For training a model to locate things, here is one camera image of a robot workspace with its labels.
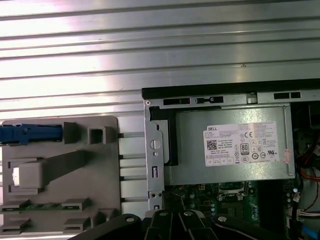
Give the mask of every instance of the corrugated metal surface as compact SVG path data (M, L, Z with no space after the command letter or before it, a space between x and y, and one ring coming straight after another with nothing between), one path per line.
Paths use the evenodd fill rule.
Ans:
M0 1L0 120L118 116L122 207L142 215L141 88L318 78L319 17L319 0Z

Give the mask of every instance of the barcode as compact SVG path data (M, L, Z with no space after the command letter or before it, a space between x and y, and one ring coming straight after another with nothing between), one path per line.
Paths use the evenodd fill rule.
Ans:
M217 140L207 140L206 147L208 150L217 150Z

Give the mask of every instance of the power supply label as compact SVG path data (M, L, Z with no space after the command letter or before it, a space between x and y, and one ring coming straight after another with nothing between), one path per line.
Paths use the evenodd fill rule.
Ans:
M207 167L280 161L274 121L207 126L203 140Z

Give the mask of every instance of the green circuit board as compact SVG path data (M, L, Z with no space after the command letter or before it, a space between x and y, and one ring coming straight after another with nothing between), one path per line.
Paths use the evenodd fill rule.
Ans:
M239 198L237 190L241 189L245 191L239 191L243 195ZM258 191L254 181L176 185L168 186L167 191L181 196L185 209L201 211L208 220L217 214L228 214L259 226Z
M79 206L62 206L59 203L28 204L19 208L3 208L1 212L26 212L26 211L70 211L79 210Z

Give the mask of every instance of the gray plastic housing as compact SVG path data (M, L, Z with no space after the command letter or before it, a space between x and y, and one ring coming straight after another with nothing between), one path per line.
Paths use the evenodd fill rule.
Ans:
M60 142L2 147L1 235L80 233L121 213L114 116L10 120L62 125Z

